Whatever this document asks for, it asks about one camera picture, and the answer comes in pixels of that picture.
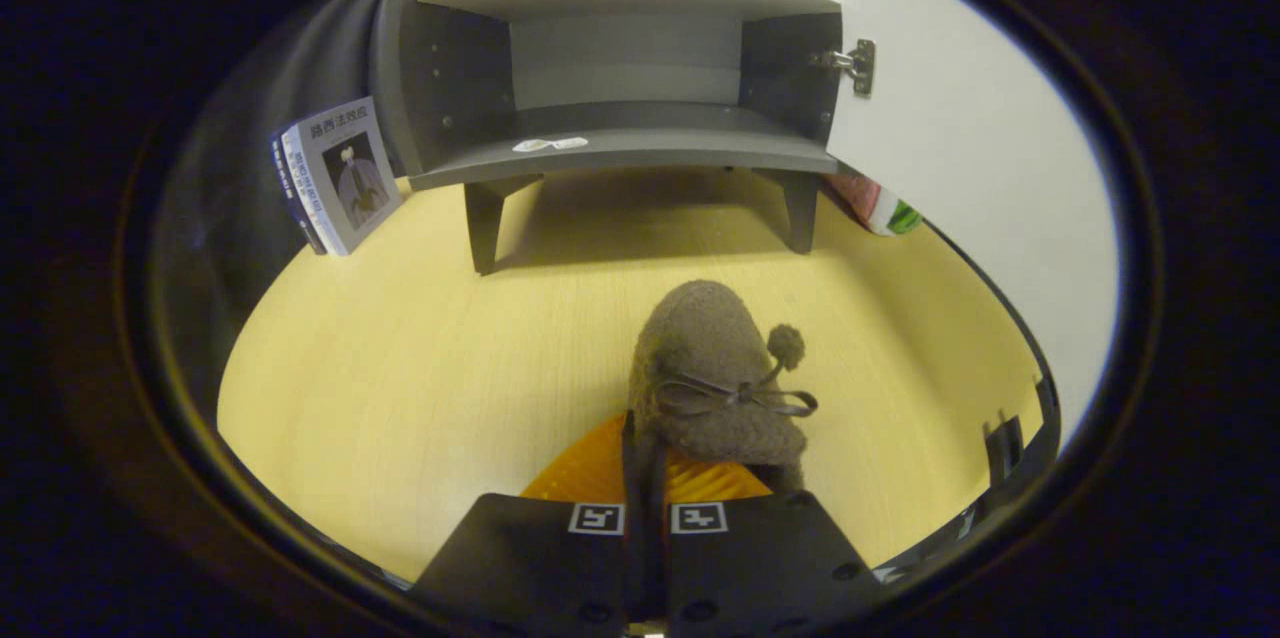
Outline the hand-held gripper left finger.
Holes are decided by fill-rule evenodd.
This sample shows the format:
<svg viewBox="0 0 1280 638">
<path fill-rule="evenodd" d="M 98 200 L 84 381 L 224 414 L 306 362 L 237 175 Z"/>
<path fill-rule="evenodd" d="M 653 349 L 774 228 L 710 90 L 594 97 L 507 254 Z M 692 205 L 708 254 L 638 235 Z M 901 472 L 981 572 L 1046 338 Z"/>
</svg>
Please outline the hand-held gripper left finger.
<svg viewBox="0 0 1280 638">
<path fill-rule="evenodd" d="M 643 593 L 634 420 L 553 466 L 567 500 L 480 495 L 410 588 L 453 632 L 622 632 Z"/>
</svg>

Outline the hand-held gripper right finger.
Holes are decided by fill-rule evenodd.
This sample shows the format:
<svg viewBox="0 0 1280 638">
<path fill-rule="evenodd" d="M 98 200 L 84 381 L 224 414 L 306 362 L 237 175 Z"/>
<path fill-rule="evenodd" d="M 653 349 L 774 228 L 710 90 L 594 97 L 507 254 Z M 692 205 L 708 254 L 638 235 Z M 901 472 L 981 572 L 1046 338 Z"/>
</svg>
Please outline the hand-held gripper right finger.
<svg viewBox="0 0 1280 638">
<path fill-rule="evenodd" d="M 881 596 L 812 492 L 668 448 L 648 495 L 648 620 L 667 635 L 812 635 Z"/>
</svg>

